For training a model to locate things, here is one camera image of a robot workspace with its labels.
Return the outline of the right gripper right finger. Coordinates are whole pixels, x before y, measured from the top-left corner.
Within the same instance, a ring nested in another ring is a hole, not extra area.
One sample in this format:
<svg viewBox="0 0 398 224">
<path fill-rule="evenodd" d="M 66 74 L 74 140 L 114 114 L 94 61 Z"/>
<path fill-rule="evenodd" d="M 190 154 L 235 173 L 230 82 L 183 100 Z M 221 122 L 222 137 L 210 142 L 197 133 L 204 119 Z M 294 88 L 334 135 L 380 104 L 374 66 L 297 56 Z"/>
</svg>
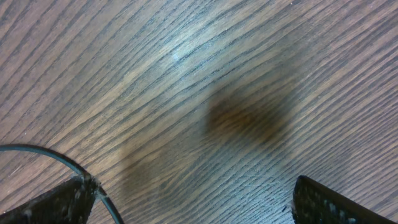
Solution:
<svg viewBox="0 0 398 224">
<path fill-rule="evenodd" d="M 394 224 L 304 175 L 295 183 L 292 216 L 295 224 Z"/>
</svg>

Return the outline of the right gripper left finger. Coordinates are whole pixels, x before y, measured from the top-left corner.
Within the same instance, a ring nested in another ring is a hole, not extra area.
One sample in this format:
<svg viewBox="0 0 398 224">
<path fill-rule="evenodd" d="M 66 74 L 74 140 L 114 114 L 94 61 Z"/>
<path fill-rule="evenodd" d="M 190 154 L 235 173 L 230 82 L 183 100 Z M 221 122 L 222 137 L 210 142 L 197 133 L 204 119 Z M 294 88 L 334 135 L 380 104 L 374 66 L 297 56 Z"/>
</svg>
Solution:
<svg viewBox="0 0 398 224">
<path fill-rule="evenodd" d="M 73 177 L 1 215 L 1 224 L 86 224 L 99 183 Z"/>
</svg>

